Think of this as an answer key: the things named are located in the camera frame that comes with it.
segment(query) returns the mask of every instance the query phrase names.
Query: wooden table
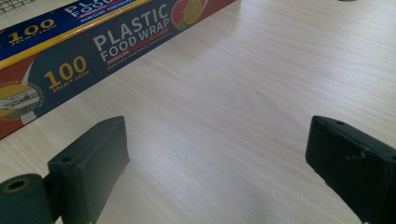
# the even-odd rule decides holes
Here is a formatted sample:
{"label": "wooden table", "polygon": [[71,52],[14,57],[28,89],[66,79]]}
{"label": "wooden table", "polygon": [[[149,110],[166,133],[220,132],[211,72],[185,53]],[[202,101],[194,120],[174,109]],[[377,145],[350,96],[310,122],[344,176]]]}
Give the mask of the wooden table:
{"label": "wooden table", "polygon": [[[70,2],[0,15],[0,29]],[[360,223],[304,153],[313,115],[396,147],[395,12],[394,0],[238,0],[1,140],[1,181],[46,175],[122,115],[131,162],[99,223]]]}

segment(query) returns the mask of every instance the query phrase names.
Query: screw hole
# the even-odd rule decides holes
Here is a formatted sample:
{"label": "screw hole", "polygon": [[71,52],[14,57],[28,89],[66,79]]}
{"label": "screw hole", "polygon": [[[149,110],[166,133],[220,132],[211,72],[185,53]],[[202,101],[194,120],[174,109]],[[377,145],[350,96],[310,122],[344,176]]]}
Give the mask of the screw hole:
{"label": "screw hole", "polygon": [[72,159],[70,157],[65,157],[61,160],[61,162],[70,162]]}
{"label": "screw hole", "polygon": [[7,184],[3,188],[3,192],[5,193],[14,193],[26,188],[29,185],[29,179],[18,179],[9,184]]}

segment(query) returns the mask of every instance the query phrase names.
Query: wood grain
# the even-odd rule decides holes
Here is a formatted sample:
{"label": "wood grain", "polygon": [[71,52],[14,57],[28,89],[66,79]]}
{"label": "wood grain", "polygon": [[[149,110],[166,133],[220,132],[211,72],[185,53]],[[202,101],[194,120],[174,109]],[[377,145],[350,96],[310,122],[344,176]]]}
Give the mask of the wood grain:
{"label": "wood grain", "polygon": [[393,0],[238,0],[1,140],[1,179],[123,115],[131,162],[99,223],[360,223],[304,151],[313,115],[396,147],[394,36]]}

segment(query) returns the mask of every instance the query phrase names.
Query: plastic food wrap box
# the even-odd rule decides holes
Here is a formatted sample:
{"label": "plastic food wrap box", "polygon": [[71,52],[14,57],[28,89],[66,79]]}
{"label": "plastic food wrap box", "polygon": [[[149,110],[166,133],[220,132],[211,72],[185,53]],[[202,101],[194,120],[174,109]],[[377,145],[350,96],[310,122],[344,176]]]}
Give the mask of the plastic food wrap box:
{"label": "plastic food wrap box", "polygon": [[234,1],[80,0],[1,30],[0,139]]}

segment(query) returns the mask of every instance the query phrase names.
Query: black plastic part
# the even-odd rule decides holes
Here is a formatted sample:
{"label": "black plastic part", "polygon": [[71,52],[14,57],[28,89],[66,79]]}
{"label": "black plastic part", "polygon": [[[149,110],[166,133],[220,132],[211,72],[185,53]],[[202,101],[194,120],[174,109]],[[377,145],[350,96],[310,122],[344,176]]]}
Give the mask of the black plastic part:
{"label": "black plastic part", "polygon": [[0,223],[52,223],[40,175],[19,175],[0,185]]}
{"label": "black plastic part", "polygon": [[122,117],[104,120],[49,161],[54,184],[63,186],[64,223],[95,223],[129,162]]}
{"label": "black plastic part", "polygon": [[129,162],[123,117],[97,123],[49,161],[49,174],[0,185],[0,224],[96,223]]}
{"label": "black plastic part", "polygon": [[306,161],[360,218],[396,223],[396,150],[344,122],[314,116]]}

